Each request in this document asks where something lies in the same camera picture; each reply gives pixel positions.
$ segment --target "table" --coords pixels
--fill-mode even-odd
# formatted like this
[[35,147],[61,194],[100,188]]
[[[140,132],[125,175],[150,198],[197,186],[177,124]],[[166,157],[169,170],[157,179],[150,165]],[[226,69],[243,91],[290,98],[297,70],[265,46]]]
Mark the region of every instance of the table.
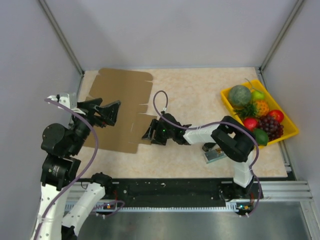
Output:
[[[242,84],[245,78],[257,78],[254,67],[232,68],[168,68],[137,69],[151,73],[153,87],[147,114],[157,115],[152,106],[153,95],[165,90],[169,96],[167,112],[181,124],[199,126],[220,121],[229,112],[224,107],[220,91]],[[79,101],[89,94],[98,71],[84,74]],[[159,95],[156,105],[162,109],[165,97]],[[83,178],[103,172],[112,178],[231,178],[234,162],[228,158],[206,164],[201,144],[185,146],[168,140],[166,146],[140,144],[136,154],[99,149],[96,158]],[[77,158],[81,160],[79,172],[90,160],[93,148],[83,147]],[[260,150],[253,166],[258,177],[287,177],[279,145]]]

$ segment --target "cardboard flap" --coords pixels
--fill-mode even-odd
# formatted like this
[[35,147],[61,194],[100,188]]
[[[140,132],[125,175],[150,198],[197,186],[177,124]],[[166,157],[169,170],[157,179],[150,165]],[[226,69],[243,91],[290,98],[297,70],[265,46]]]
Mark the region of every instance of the cardboard flap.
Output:
[[[136,153],[138,144],[150,144],[141,140],[152,119],[156,116],[144,114],[152,89],[153,77],[148,72],[102,68],[96,76],[89,95],[102,98],[102,106],[120,100],[115,126],[95,127],[99,148],[123,153]],[[90,134],[84,146],[94,147]]]

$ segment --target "yellow plastic tray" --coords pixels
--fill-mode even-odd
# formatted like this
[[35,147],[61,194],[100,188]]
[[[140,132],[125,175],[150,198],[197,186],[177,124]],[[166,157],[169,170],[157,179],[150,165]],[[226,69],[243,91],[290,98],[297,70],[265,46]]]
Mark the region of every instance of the yellow plastic tray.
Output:
[[[285,139],[288,139],[292,136],[297,135],[299,133],[299,129],[297,128],[297,126],[291,121],[291,119],[288,117],[288,115],[282,110],[282,108],[278,105],[278,103],[274,100],[274,98],[270,95],[270,93],[265,89],[265,87],[261,84],[261,82],[258,79],[254,79],[250,82],[252,83],[254,88],[256,88],[257,90],[259,90],[261,92],[264,92],[265,100],[269,105],[270,111],[278,109],[278,110],[281,110],[284,114],[284,119],[281,122],[281,124],[284,126],[282,137],[268,142],[268,145],[280,142],[282,140],[285,140]],[[245,82],[242,85],[251,89],[251,85],[249,82]],[[229,94],[230,89],[231,89],[231,87],[221,91],[222,102],[226,106],[228,111],[230,112],[231,116],[234,117],[239,123],[241,123],[243,125],[244,123],[241,121],[241,119],[238,117],[238,115],[235,114],[234,108],[231,106],[230,102],[228,101],[228,94]]]

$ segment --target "white wall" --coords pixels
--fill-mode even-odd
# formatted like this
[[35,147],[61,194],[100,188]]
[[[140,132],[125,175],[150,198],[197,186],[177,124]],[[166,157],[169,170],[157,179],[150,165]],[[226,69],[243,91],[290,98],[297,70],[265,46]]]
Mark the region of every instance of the white wall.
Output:
[[296,0],[47,0],[85,70],[260,66]]
[[80,76],[36,0],[0,8],[0,235],[26,240],[40,200],[42,132],[70,116],[43,99],[76,91]]
[[320,1],[306,1],[265,71],[271,94],[300,129],[286,141],[320,210]]

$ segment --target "pineapple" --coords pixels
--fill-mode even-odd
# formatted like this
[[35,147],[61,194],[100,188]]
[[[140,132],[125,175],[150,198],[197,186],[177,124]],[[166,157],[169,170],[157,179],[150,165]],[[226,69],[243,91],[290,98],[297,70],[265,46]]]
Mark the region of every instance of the pineapple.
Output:
[[257,100],[253,103],[249,103],[242,109],[235,109],[234,112],[241,118],[245,119],[247,117],[260,118],[265,116],[269,112],[268,103],[265,100]]

